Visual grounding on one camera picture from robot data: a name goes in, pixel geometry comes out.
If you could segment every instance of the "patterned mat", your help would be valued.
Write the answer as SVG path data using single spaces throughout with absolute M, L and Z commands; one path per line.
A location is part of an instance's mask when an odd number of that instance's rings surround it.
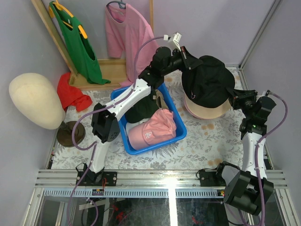
M 236 68 L 228 69 L 235 77 L 235 88 L 242 89 Z M 241 167 L 243 146 L 240 141 L 239 126 L 244 117 L 242 112 L 231 109 L 214 120 L 194 118 L 184 106 L 181 72 L 176 71 L 167 75 L 165 84 L 187 128 L 186 138 L 148 153 L 129 155 L 124 150 L 123 141 L 119 135 L 106 155 L 105 168 L 111 170 L 199 170 L 215 168 L 223 160 Z M 95 104 L 109 102 L 111 90 L 85 91 L 84 94 L 91 96 L 93 104 L 82 112 L 77 112 L 75 107 L 69 107 L 65 122 L 77 121 L 82 115 L 92 111 Z M 87 147 L 94 141 L 99 141 L 92 134 L 91 119 L 92 116 L 89 116 L 82 121 L 86 129 L 86 137 L 80 144 L 81 147 Z M 52 169 L 74 169 L 81 162 L 88 162 L 91 153 L 92 149 L 80 151 L 75 147 L 67 148 L 57 144 Z

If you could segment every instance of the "clothes hanger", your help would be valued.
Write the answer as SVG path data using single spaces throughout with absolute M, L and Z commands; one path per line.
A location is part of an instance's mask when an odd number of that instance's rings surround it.
M 66 9 L 63 5 L 61 5 L 60 3 L 58 3 L 58 0 L 56 0 L 56 2 L 53 2 L 52 4 L 54 4 L 58 10 L 64 10 L 71 18 L 74 17 L 74 15 L 68 9 Z M 49 10 L 50 17 L 54 18 L 55 14 L 52 11 L 52 8 L 50 6 L 48 6 L 48 10 Z M 65 25 L 67 25 L 68 27 L 70 27 L 70 28 L 73 29 L 73 27 L 70 24 L 68 24 L 67 22 L 63 21 L 63 23 Z M 84 28 L 82 27 L 82 25 L 79 25 L 79 31 L 82 34 L 82 36 L 84 37 L 84 39 L 88 38 L 88 36 L 87 36 Z
M 120 1 L 110 1 L 110 2 L 107 4 L 107 7 L 108 7 L 108 5 L 110 5 L 111 3 L 118 3 L 120 9 L 125 9 L 125 8 L 126 8 L 126 4 L 125 4 L 122 0 L 120 0 Z

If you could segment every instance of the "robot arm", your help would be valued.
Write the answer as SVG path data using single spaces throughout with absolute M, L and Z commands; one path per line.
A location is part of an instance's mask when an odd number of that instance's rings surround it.
M 134 85 L 130 86 L 116 99 L 108 102 L 106 105 L 100 103 L 96 104 L 94 110 L 105 108 L 113 105 L 114 107 L 96 113 L 92 118 L 93 134 L 101 139 L 101 143 L 97 146 L 94 155 L 94 160 L 91 165 L 91 179 L 100 178 L 99 175 L 104 169 L 104 160 L 107 151 L 110 147 L 110 142 L 113 141 L 120 133 L 118 121 L 121 117 L 139 100 L 151 93 L 151 89 L 157 89 L 164 82 L 164 76 L 176 71 L 192 70 L 201 65 L 202 61 L 192 56 L 185 47 L 178 45 L 178 40 L 181 35 L 174 34 L 169 42 L 171 46 L 175 47 L 174 51 L 167 47 L 160 47 L 156 50 L 152 62 L 139 75 Z
M 225 203 L 252 215 L 258 215 L 261 212 L 261 199 L 255 166 L 255 149 L 259 139 L 267 133 L 265 122 L 276 104 L 267 96 L 260 97 L 256 101 L 257 92 L 255 90 L 228 89 L 228 92 L 233 109 L 242 109 L 246 116 L 239 128 L 244 147 L 243 166 L 240 170 L 239 167 L 224 161 L 217 167 L 216 175 L 222 177 L 227 185 Z M 274 185 L 267 180 L 264 170 L 264 143 L 265 139 L 259 143 L 258 168 L 266 203 L 273 193 Z

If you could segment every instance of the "cap brim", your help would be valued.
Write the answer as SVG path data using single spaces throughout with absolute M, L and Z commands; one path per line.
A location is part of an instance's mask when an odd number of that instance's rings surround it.
M 200 105 L 197 105 L 193 103 L 187 96 L 186 94 L 184 98 L 184 103 L 186 109 L 189 111 L 190 114 L 192 114 L 194 117 L 199 118 L 199 119 L 215 119 L 223 114 L 225 114 L 230 108 L 230 102 L 229 100 L 226 100 L 223 104 L 216 108 L 207 108 L 207 107 L 202 107 Z

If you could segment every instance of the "pink shirt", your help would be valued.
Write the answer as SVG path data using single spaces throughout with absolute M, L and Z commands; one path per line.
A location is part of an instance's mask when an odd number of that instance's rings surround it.
M 144 17 L 131 5 L 126 4 L 125 9 L 109 5 L 105 10 L 105 30 L 107 35 L 107 47 L 110 57 L 121 58 L 123 51 L 126 52 L 127 79 L 122 86 L 134 82 L 134 59 L 139 47 L 154 37 L 151 26 Z M 158 48 L 156 41 L 145 45 L 139 53 L 137 72 L 148 66 Z

